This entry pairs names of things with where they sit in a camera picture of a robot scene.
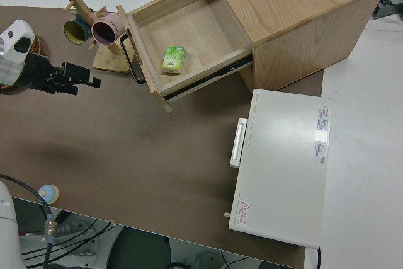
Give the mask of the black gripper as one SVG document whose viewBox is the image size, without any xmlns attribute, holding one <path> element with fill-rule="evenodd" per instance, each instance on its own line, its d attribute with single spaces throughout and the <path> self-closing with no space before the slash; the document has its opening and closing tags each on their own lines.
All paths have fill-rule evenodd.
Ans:
<svg viewBox="0 0 403 269">
<path fill-rule="evenodd" d="M 54 67 L 46 57 L 28 52 L 21 74 L 22 87 L 51 94 L 78 95 L 76 84 L 100 88 L 101 80 L 93 77 L 91 71 L 85 67 L 68 62 L 64 62 L 62 68 Z"/>
</svg>

